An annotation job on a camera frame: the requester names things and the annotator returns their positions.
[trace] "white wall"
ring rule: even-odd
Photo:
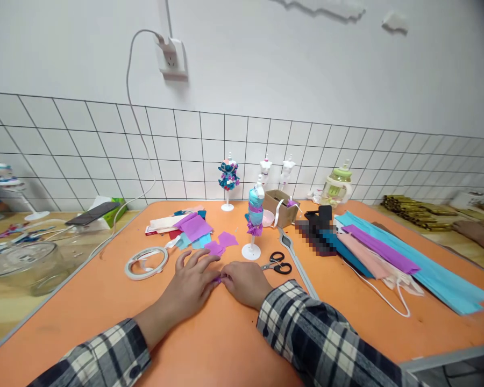
[[[484,0],[362,0],[358,23],[270,0],[169,0],[190,79],[136,44],[137,104],[484,138]],[[125,103],[133,33],[156,0],[0,0],[0,92]],[[404,12],[408,35],[380,27]]]

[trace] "wall outlet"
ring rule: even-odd
[[[156,47],[158,67],[163,78],[167,80],[185,80],[188,78],[187,58],[184,53],[184,44],[181,40],[169,38],[176,48],[175,52],[164,52]]]

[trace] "round white stand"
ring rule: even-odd
[[[242,256],[250,261],[256,261],[258,258],[260,258],[261,253],[260,247],[255,244],[253,244],[253,248],[251,248],[251,243],[246,244],[242,248]]]
[[[46,217],[48,214],[50,214],[49,211],[33,212],[30,215],[27,215],[25,217],[25,220],[32,221],[32,220],[41,219],[41,218]]]
[[[233,204],[224,203],[222,206],[220,206],[220,209],[223,211],[232,211],[234,207]]]

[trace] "human hand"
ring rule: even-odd
[[[220,280],[241,304],[257,311],[273,287],[255,262],[231,262],[222,268]]]

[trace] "black object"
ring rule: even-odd
[[[120,203],[117,203],[117,202],[102,203],[96,206],[95,208],[92,208],[91,210],[85,212],[84,214],[81,214],[78,217],[70,219],[69,221],[65,222],[65,224],[68,226],[70,225],[85,226],[119,206],[120,206]]]
[[[271,254],[269,257],[269,262],[277,263],[277,265],[273,267],[275,272],[280,274],[289,274],[292,271],[292,265],[287,262],[282,262],[284,259],[285,255],[282,252],[273,252]]]

